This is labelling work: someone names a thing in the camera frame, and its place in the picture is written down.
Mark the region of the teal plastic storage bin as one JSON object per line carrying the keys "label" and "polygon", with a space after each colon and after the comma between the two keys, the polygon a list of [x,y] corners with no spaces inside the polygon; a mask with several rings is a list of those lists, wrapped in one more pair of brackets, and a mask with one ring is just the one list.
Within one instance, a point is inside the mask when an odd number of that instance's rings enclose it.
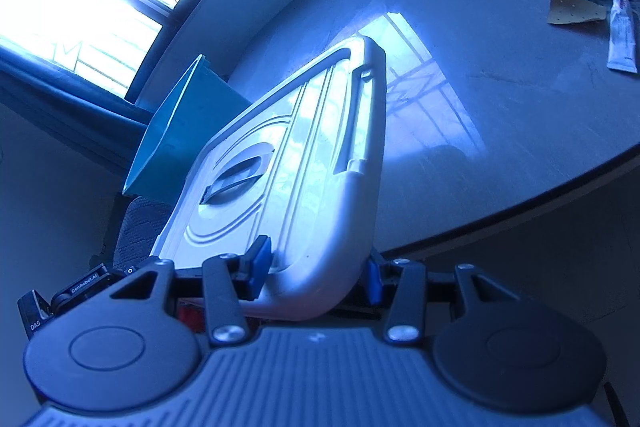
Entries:
{"label": "teal plastic storage bin", "polygon": [[199,55],[152,116],[122,194],[175,205],[198,153],[248,106]]}

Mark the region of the white ointment tube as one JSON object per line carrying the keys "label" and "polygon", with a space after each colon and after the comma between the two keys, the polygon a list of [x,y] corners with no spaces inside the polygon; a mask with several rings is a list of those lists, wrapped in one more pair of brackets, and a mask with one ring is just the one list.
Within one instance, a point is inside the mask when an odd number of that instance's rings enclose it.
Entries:
{"label": "white ointment tube", "polygon": [[608,18],[608,60],[606,66],[617,72],[636,75],[636,33],[634,32],[634,14],[629,0],[612,0]]}

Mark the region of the white bin lid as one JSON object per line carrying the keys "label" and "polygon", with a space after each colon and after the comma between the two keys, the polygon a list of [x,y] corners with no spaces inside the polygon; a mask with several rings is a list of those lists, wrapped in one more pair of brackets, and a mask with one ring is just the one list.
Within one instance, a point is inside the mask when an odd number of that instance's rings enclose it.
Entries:
{"label": "white bin lid", "polygon": [[328,312],[372,248],[385,125],[385,53],[349,38],[207,142],[153,255],[191,269],[267,236],[271,267],[245,313],[303,321]]}

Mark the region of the tan perforated patch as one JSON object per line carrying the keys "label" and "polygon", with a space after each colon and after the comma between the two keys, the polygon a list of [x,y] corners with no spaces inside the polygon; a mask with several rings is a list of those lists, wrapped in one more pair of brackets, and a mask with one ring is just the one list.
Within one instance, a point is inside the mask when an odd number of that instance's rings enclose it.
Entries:
{"label": "tan perforated patch", "polygon": [[606,20],[605,6],[589,0],[550,0],[547,23],[549,25],[573,25]]}

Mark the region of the red cloth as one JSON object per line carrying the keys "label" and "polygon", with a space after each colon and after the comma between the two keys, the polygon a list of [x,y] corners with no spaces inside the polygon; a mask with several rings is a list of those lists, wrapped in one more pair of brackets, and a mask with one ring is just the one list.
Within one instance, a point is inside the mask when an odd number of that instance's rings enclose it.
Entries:
{"label": "red cloth", "polygon": [[205,331],[204,312],[201,307],[192,306],[191,303],[180,303],[177,309],[177,317],[192,332],[201,334]]}

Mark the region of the grey patterned chair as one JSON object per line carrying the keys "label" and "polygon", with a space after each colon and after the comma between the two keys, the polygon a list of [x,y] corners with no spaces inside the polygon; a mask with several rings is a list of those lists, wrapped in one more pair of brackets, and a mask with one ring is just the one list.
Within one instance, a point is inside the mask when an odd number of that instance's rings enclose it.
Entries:
{"label": "grey patterned chair", "polygon": [[172,207],[142,196],[117,195],[108,219],[102,251],[91,263],[123,270],[137,265],[151,254]]}

